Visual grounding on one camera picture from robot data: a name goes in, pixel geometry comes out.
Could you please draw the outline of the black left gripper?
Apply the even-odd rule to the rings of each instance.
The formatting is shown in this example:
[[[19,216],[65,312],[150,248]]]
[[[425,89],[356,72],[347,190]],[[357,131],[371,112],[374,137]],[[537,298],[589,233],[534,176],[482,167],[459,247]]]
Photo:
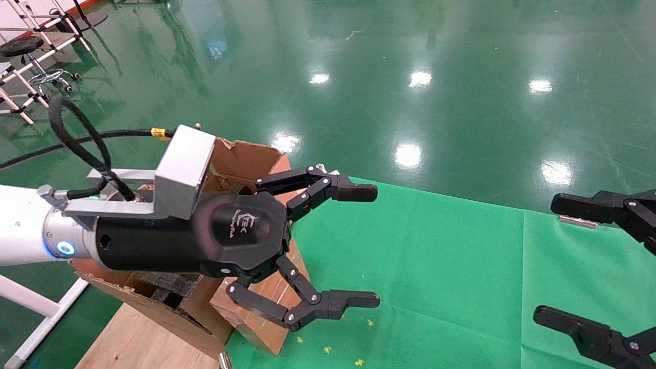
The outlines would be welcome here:
[[[99,261],[111,270],[200,274],[212,278],[267,278],[289,250],[286,207],[267,192],[211,192],[192,217],[100,217]]]

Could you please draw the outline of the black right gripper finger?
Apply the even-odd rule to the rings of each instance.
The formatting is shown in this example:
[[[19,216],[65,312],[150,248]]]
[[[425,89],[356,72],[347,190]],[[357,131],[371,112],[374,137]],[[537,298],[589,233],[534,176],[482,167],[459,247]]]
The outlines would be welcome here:
[[[623,336],[609,325],[540,305],[532,319],[548,329],[566,334],[579,354],[613,368],[655,368],[655,327]]]
[[[551,201],[551,211],[574,219],[614,223],[655,254],[654,190],[631,195],[599,191],[589,198],[559,193]]]

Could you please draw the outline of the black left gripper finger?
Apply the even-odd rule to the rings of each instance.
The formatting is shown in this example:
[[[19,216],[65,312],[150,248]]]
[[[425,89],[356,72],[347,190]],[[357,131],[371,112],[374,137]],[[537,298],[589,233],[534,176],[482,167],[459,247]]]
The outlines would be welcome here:
[[[329,173],[319,165],[281,171],[255,180],[256,192],[272,196],[301,191],[286,202],[286,219],[296,222],[327,199],[373,202],[378,196],[374,184],[358,184],[343,174]]]
[[[297,332],[317,319],[340,320],[347,308],[377,308],[380,297],[374,292],[328,290],[318,292],[286,256],[274,268],[297,293],[299,304],[286,308],[249,290],[251,280],[240,275],[227,287],[235,304],[291,332]]]

